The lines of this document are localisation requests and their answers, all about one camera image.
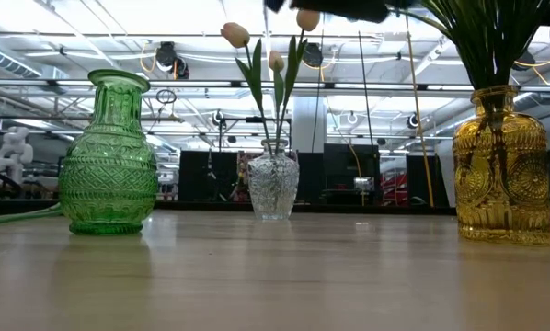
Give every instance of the yellow glass vase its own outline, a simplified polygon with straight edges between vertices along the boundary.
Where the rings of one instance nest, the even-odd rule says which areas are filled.
[[[537,119],[514,112],[517,94],[512,86],[475,91],[476,117],[454,135],[459,235],[550,245],[546,134]]]

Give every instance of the equipment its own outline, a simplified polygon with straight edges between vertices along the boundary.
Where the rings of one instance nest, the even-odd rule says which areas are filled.
[[[164,72],[173,73],[173,79],[189,79],[189,67],[175,52],[175,42],[163,41],[156,51],[156,64]]]
[[[22,183],[24,164],[32,162],[34,158],[32,146],[26,143],[28,134],[28,128],[9,128],[3,136],[0,149],[0,171],[8,169],[8,175],[18,184]]]
[[[292,0],[292,8],[301,8],[373,23],[383,22],[389,15],[387,6],[408,8],[418,0]],[[285,0],[265,0],[265,6],[278,12]]]

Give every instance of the tulip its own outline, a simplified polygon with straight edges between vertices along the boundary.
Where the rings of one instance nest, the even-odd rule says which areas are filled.
[[[281,58],[281,54],[278,51],[271,51],[271,54],[269,54],[269,68],[274,72],[280,72],[284,67],[285,63]]]
[[[223,29],[220,29],[220,33],[234,48],[243,48],[250,41],[248,31],[233,22],[224,24]]]
[[[300,10],[297,12],[297,25],[310,32],[320,23],[320,13],[312,10]]]

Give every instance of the white pillar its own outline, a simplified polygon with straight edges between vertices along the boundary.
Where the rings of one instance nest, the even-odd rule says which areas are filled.
[[[292,149],[294,151],[299,150],[300,153],[324,152],[324,144],[327,140],[327,109],[323,100],[321,97],[319,100],[316,97],[293,98]]]
[[[453,141],[442,141],[435,147],[437,156],[441,160],[442,181],[447,191],[449,205],[455,206],[455,161],[453,158]]]

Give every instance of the green glass vase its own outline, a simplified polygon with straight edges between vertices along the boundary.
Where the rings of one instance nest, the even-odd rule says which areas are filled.
[[[75,234],[134,234],[155,204],[155,153],[140,126],[148,82],[117,70],[96,70],[95,113],[64,158],[61,207]]]

